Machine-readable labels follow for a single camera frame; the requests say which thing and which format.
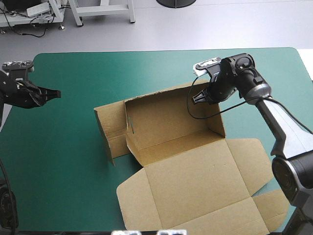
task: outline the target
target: white device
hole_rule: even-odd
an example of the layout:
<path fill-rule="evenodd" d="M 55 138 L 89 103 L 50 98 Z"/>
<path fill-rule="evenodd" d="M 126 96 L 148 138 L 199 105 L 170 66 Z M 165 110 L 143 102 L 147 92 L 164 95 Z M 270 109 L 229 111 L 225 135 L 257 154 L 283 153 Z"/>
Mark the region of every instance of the white device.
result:
<path fill-rule="evenodd" d="M 44 2 L 44 3 L 41 3 L 39 5 L 28 8 L 27 9 L 27 15 L 28 15 L 28 17 L 33 17 L 33 16 L 37 16 L 37 15 L 42 14 L 42 13 L 46 13 L 48 11 L 50 11 L 49 3 Z"/>

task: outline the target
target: cardboard box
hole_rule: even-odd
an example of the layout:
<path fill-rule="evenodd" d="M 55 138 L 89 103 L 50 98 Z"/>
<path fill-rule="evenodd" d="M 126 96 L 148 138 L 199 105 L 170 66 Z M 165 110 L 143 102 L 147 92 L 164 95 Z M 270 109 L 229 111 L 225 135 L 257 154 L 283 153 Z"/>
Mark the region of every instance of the cardboard box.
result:
<path fill-rule="evenodd" d="M 128 230 L 186 229 L 191 235 L 266 235 L 284 221 L 281 190 L 252 197 L 273 178 L 257 139 L 225 139 L 220 115 L 189 116 L 190 84 L 95 108 L 107 156 L 132 152 L 143 168 L 117 188 Z M 201 81 L 194 94 L 207 86 Z M 191 105 L 206 116 L 218 104 Z"/>

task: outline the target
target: wire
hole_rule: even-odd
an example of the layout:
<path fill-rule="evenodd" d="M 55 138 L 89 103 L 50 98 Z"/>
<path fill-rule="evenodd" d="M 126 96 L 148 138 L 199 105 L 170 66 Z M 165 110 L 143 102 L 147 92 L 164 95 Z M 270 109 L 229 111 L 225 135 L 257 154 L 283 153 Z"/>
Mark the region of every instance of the wire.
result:
<path fill-rule="evenodd" d="M 0 159 L 0 167 L 1 167 L 1 170 L 2 170 L 3 175 L 4 175 L 5 184 L 7 185 L 8 190 L 9 190 L 9 197 L 10 197 L 10 203 L 11 203 L 12 215 L 13 215 L 13 227 L 12 227 L 12 233 L 11 234 L 14 235 L 15 234 L 15 230 L 16 230 L 15 205 L 14 205 L 14 200 L 13 200 L 13 195 L 12 195 L 12 191 L 11 191 L 11 185 L 10 185 L 10 182 L 9 182 L 9 178 L 8 178 L 8 175 L 6 173 L 6 170 L 4 168 L 4 165 L 3 165 L 3 162 L 1 161 L 1 159 Z"/>
<path fill-rule="evenodd" d="M 18 32 L 11 26 L 11 24 L 10 24 L 10 22 L 9 22 L 7 16 L 6 16 L 6 13 L 9 13 L 9 12 L 3 10 L 2 8 L 0 8 L 0 10 L 2 11 L 2 14 L 4 14 L 4 17 L 5 17 L 5 19 L 6 19 L 6 22 L 7 22 L 8 25 L 9 25 L 10 30 L 13 31 L 14 33 L 16 33 L 16 34 L 18 34 L 18 35 L 22 35 L 22 36 L 25 36 L 25 35 L 33 36 L 33 37 L 36 37 L 36 38 L 42 38 L 42 37 L 45 35 L 45 33 L 46 33 L 46 31 L 47 31 L 47 26 L 45 27 L 43 34 L 40 35 L 40 36 L 35 35 L 35 34 L 31 34 L 31 33 L 18 33 Z M 37 19 L 37 18 L 38 18 L 38 17 L 33 18 L 29 23 L 31 24 L 31 23 L 32 23 L 35 19 Z M 53 15 L 52 21 L 49 22 L 49 20 L 51 19 L 51 18 L 50 18 L 50 19 L 48 20 L 48 23 L 47 23 L 47 24 L 53 23 L 54 18 L 55 18 L 55 14 Z"/>
<path fill-rule="evenodd" d="M 47 24 L 52 24 L 53 23 L 53 21 L 54 21 L 54 18 L 55 18 L 55 15 L 53 15 L 53 19 L 52 19 L 52 21 L 51 22 L 49 22 L 48 21 L 48 23 Z M 42 35 L 40 35 L 40 36 L 38 36 L 38 35 L 35 35 L 35 34 L 31 34 L 31 33 L 22 33 L 21 35 L 29 35 L 29 36 L 33 36 L 33 37 L 36 37 L 36 38 L 42 38 L 44 35 L 45 35 L 45 32 L 47 31 L 47 26 L 45 27 L 45 30 L 44 30 L 44 33 L 42 34 Z"/>
<path fill-rule="evenodd" d="M 225 110 L 223 110 L 223 111 L 220 111 L 220 112 L 215 113 L 215 114 L 210 115 L 210 116 L 206 116 L 206 117 L 196 117 L 196 116 L 194 116 L 194 115 L 190 112 L 189 97 L 190 97 L 192 88 L 193 88 L 193 86 L 194 86 L 194 84 L 195 84 L 195 82 L 197 81 L 198 78 L 199 78 L 199 77 L 197 77 L 197 78 L 193 81 L 193 83 L 192 83 L 192 85 L 191 85 L 191 87 L 190 87 L 190 89 L 189 89 L 188 96 L 187 96 L 187 109 L 188 109 L 188 113 L 189 113 L 190 116 L 192 116 L 192 117 L 195 118 L 195 119 L 208 119 L 208 118 L 212 118 L 212 117 L 214 117 L 214 116 L 216 116 L 216 115 L 219 115 L 219 114 L 222 114 L 222 113 L 224 113 L 224 112 L 227 112 L 227 111 L 229 111 L 229 110 L 231 110 L 231 109 L 237 108 L 237 107 L 239 107 L 240 105 L 243 105 L 243 104 L 245 104 L 245 103 L 247 103 L 247 102 L 249 102 L 249 101 L 251 101 L 251 100 L 253 100 L 253 99 L 259 98 L 259 97 L 251 98 L 251 99 L 249 99 L 249 100 L 246 100 L 246 101 L 244 101 L 244 102 L 242 102 L 242 103 L 236 104 L 236 105 L 234 105 L 234 106 L 232 106 L 232 107 L 229 107 L 229 108 L 227 108 L 227 109 L 225 109 Z"/>
<path fill-rule="evenodd" d="M 6 14 L 5 14 L 5 12 L 4 12 L 4 10 L 3 10 L 2 8 L 0 8 L 0 10 L 1 10 L 2 13 L 4 14 L 4 17 L 5 17 L 5 19 L 6 19 L 7 23 L 8 23 L 8 25 L 9 25 L 9 28 L 10 28 L 13 32 L 15 32 L 16 34 L 18 34 L 18 33 L 14 30 L 14 28 L 10 25 L 10 22 L 9 22 L 9 20 L 8 20 Z"/>
<path fill-rule="evenodd" d="M 247 100 L 245 100 L 244 102 L 241 102 L 241 103 L 239 103 L 239 104 L 236 104 L 236 105 L 234 105 L 234 106 L 231 106 L 231 107 L 229 107 L 229 108 L 227 108 L 227 109 L 225 109 L 225 110 L 222 110 L 222 111 L 220 111 L 220 112 L 218 112 L 218 113 L 215 113 L 215 114 L 213 114 L 213 115 L 210 115 L 210 116 L 206 116 L 206 117 L 196 117 L 196 116 L 194 116 L 194 115 L 190 112 L 189 97 L 190 97 L 192 88 L 193 88 L 193 86 L 194 86 L 194 84 L 195 84 L 195 82 L 197 81 L 198 78 L 199 78 L 199 77 L 197 77 L 197 78 L 193 81 L 193 83 L 192 83 L 192 85 L 191 85 L 191 87 L 190 87 L 190 89 L 189 89 L 188 96 L 187 96 L 187 109 L 188 109 L 188 113 L 189 113 L 189 115 L 190 115 L 191 117 L 193 117 L 193 118 L 195 118 L 195 119 L 208 119 L 208 118 L 212 118 L 212 117 L 214 117 L 214 116 L 216 116 L 216 115 L 222 114 L 222 113 L 227 112 L 227 111 L 229 111 L 229 110 L 231 110 L 231 109 L 237 108 L 237 107 L 239 107 L 239 106 L 241 106 L 241 105 L 243 105 L 243 104 L 245 104 L 245 103 L 248 103 L 248 102 L 251 101 L 251 100 L 258 99 L 258 101 L 257 101 L 256 103 L 258 103 L 258 102 L 260 102 L 260 101 L 262 101 L 262 100 L 267 100 L 267 101 L 273 102 L 273 103 L 278 104 L 279 106 L 281 106 L 281 107 L 286 111 L 286 113 L 287 113 L 294 121 L 296 121 L 300 126 L 302 126 L 305 130 L 307 130 L 310 134 L 313 135 L 313 131 L 311 131 L 307 126 L 305 126 L 302 122 L 300 122 L 300 121 L 299 121 L 282 103 L 280 103 L 279 101 L 277 101 L 277 100 L 271 98 L 270 95 L 267 96 L 267 97 L 253 97 L 253 98 L 251 98 L 251 99 L 247 99 Z"/>
<path fill-rule="evenodd" d="M 313 135 L 313 131 L 311 131 L 307 126 L 305 126 L 302 122 L 300 122 L 282 103 L 280 103 L 279 101 L 269 98 L 269 97 L 265 97 L 265 98 L 261 98 L 262 100 L 268 100 L 270 102 L 273 102 L 275 104 L 278 104 L 279 106 L 281 106 L 286 113 L 293 119 L 295 120 L 300 126 L 302 126 L 304 129 L 306 129 L 310 134 Z"/>

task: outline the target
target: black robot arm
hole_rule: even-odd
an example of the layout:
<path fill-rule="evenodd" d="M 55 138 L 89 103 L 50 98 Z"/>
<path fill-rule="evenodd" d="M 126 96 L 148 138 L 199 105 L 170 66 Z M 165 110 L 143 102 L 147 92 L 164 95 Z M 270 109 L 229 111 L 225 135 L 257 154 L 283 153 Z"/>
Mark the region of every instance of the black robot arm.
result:
<path fill-rule="evenodd" d="M 237 90 L 247 103 L 255 105 L 276 142 L 272 170 L 290 204 L 296 207 L 283 235 L 313 233 L 313 134 L 304 131 L 279 102 L 271 97 L 271 87 L 255 68 L 249 54 L 215 58 L 194 66 L 200 76 L 208 73 L 209 86 L 193 97 L 194 103 L 219 103 Z"/>
<path fill-rule="evenodd" d="M 32 61 L 8 62 L 0 71 L 0 126 L 4 104 L 31 109 L 45 105 L 49 100 L 60 98 L 61 92 L 38 87 L 28 80 L 34 70 Z"/>

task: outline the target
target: green tabletop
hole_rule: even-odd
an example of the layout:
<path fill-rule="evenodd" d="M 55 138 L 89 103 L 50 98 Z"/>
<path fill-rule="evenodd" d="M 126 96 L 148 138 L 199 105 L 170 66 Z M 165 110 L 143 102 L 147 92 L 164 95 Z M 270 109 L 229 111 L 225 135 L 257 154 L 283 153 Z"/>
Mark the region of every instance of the green tabletop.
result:
<path fill-rule="evenodd" d="M 61 90 L 62 98 L 42 108 L 13 107 L 0 133 L 0 155 L 17 198 L 20 229 L 124 229 L 115 190 L 140 165 L 130 155 L 117 158 L 116 167 L 107 161 L 93 108 L 190 82 L 195 63 L 242 52 L 254 57 L 274 98 L 313 129 L 313 86 L 293 48 L 36 56 L 30 80 Z M 221 108 L 241 101 L 236 94 Z M 259 138 L 269 155 L 274 137 L 255 107 L 243 105 L 223 119 L 228 138 Z M 261 192 L 278 187 L 272 180 Z"/>

